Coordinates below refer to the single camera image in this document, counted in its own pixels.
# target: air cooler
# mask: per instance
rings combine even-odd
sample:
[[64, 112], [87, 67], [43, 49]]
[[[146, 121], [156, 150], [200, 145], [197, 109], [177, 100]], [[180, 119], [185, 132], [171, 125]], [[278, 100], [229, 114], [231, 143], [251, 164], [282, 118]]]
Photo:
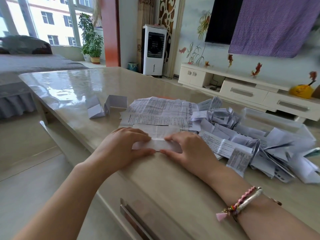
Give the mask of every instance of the air cooler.
[[142, 27], [141, 71], [144, 75], [162, 76], [167, 29], [156, 25]]

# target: television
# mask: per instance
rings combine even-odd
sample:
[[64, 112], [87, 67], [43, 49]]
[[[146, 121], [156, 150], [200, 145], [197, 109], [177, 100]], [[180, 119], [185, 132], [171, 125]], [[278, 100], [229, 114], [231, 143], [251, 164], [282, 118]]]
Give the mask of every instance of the television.
[[214, 0], [205, 41], [230, 44], [243, 0]]

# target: red door frame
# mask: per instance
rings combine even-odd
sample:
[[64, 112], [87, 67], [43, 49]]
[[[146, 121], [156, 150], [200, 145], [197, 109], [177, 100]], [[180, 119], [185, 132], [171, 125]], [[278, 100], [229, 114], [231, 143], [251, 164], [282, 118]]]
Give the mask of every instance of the red door frame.
[[107, 67], [120, 67], [119, 0], [101, 0], [104, 51]]

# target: white tv stand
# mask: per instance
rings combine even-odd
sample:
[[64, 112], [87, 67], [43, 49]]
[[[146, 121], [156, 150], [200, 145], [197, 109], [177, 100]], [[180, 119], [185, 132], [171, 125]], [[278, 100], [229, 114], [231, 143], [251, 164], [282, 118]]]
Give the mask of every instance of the white tv stand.
[[[209, 85], [214, 77], [221, 76], [224, 80], [220, 91], [204, 87]], [[295, 115], [295, 121], [301, 123], [306, 119], [320, 119], [320, 99], [304, 99], [290, 95], [288, 91], [296, 84], [283, 80], [261, 75], [253, 77], [249, 72], [238, 72], [231, 68], [182, 63], [178, 83], [259, 111], [287, 112]]]

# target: bracelet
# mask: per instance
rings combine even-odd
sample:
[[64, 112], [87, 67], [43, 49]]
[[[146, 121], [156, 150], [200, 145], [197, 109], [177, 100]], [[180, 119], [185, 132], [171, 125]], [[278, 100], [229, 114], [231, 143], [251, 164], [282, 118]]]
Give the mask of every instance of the bracelet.
[[263, 192], [263, 189], [261, 187], [257, 188], [253, 186], [244, 195], [241, 196], [241, 198], [238, 200], [237, 203], [224, 209], [222, 212], [217, 213], [216, 216], [218, 221], [222, 221], [227, 216], [236, 217], [247, 205], [250, 204], [251, 201], [259, 197], [262, 194], [262, 192]]

